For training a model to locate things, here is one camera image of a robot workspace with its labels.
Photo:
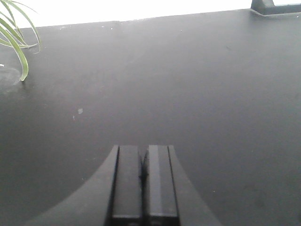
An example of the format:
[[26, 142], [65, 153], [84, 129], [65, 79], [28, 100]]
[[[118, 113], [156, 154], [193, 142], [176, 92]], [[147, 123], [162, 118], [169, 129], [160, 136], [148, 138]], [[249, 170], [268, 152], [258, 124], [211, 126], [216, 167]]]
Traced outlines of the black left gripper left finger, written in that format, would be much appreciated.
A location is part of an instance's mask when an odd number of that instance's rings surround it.
[[141, 159], [137, 146], [115, 145], [78, 190], [27, 226], [140, 226]]

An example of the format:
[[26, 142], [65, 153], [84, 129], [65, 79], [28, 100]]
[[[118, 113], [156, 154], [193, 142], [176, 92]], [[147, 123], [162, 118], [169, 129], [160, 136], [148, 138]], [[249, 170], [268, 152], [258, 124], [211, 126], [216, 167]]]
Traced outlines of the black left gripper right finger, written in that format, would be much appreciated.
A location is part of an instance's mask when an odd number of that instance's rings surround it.
[[150, 145], [145, 164], [146, 225], [221, 225], [190, 181], [172, 145]]

